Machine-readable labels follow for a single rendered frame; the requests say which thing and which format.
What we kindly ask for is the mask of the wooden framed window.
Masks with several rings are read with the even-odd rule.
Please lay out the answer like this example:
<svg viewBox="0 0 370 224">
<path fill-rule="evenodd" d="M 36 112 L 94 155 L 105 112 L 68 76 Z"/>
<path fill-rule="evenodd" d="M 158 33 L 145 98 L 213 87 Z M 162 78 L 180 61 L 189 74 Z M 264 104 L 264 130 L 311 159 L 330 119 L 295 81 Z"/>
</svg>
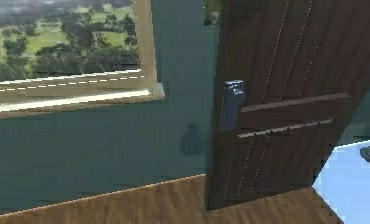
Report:
<svg viewBox="0 0 370 224">
<path fill-rule="evenodd" d="M 152 0 L 0 0 L 0 119 L 164 95 Z"/>
</svg>

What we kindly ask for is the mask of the dark brown wooden door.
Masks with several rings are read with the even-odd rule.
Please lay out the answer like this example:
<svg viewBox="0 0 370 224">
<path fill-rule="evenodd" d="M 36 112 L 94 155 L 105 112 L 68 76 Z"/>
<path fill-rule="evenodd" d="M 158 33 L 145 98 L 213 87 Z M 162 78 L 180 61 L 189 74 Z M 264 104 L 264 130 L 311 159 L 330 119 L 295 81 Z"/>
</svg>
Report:
<svg viewBox="0 0 370 224">
<path fill-rule="evenodd" d="M 370 0 L 223 0 L 206 209 L 312 186 L 369 89 Z"/>
</svg>

